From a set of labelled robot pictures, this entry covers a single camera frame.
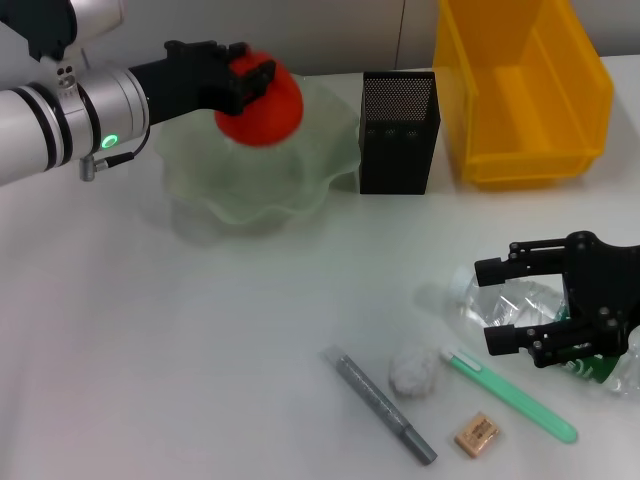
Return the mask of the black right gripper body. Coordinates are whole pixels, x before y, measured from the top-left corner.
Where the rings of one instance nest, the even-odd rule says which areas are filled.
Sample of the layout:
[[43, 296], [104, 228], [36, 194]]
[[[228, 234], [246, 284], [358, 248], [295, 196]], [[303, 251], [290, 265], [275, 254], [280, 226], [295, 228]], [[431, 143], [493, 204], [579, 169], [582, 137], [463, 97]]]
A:
[[595, 353], [624, 353], [639, 326], [639, 247], [617, 247], [594, 233], [566, 238], [563, 284], [570, 324]]

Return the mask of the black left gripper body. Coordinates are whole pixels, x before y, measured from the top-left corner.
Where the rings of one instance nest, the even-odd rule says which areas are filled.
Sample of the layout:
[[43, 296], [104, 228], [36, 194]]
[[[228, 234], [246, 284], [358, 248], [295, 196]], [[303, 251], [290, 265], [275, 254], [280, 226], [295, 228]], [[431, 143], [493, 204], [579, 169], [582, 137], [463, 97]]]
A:
[[164, 44], [166, 57], [134, 66], [136, 78], [147, 100], [152, 125], [196, 110], [227, 114], [228, 82], [226, 47], [215, 41]]

